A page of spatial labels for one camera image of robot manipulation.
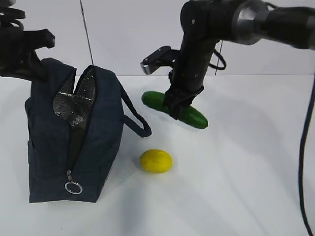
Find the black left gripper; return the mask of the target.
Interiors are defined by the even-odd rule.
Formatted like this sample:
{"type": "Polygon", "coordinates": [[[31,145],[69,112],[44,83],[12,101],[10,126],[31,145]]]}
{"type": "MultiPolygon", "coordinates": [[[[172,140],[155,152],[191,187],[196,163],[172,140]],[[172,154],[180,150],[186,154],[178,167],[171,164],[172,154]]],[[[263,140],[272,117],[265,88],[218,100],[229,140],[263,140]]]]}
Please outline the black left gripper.
{"type": "Polygon", "coordinates": [[[22,30],[19,27],[0,29],[0,75],[31,76],[47,81],[48,73],[36,54],[40,48],[53,48],[55,37],[48,29],[22,30]]]}

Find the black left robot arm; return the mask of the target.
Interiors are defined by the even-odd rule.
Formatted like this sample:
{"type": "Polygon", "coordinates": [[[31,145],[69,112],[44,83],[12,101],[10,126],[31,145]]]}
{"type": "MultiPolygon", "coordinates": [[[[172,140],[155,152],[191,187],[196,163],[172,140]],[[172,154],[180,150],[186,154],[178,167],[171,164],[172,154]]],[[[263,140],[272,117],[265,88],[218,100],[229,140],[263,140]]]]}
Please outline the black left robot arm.
{"type": "Polygon", "coordinates": [[[25,30],[20,22],[25,11],[13,8],[14,0],[0,2],[0,75],[28,81],[46,81],[48,72],[36,53],[53,48],[55,37],[48,29],[25,30]]]}

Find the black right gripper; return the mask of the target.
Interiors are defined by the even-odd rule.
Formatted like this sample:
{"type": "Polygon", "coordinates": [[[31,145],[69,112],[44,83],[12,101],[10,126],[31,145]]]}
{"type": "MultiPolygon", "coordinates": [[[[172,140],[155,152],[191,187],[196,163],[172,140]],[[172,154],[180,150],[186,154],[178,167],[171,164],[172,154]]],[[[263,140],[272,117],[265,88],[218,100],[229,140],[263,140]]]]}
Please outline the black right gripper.
{"type": "Polygon", "coordinates": [[[170,88],[165,92],[163,105],[168,109],[169,115],[175,120],[185,120],[189,117],[189,106],[192,101],[204,90],[202,85],[197,91],[188,91],[177,88],[173,85],[173,71],[168,74],[171,83],[170,88]]]}

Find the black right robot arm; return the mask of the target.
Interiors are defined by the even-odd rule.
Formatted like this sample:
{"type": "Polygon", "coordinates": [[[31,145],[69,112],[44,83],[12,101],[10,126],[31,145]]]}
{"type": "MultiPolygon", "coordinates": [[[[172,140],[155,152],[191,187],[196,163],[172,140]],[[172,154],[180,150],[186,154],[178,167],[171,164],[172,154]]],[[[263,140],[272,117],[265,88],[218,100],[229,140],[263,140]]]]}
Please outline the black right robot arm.
{"type": "Polygon", "coordinates": [[[297,49],[315,47],[315,10],[311,7],[271,10],[262,0],[190,0],[181,9],[180,22],[183,39],[164,100],[174,119],[203,90],[219,41],[253,45],[267,39],[297,49]]]}

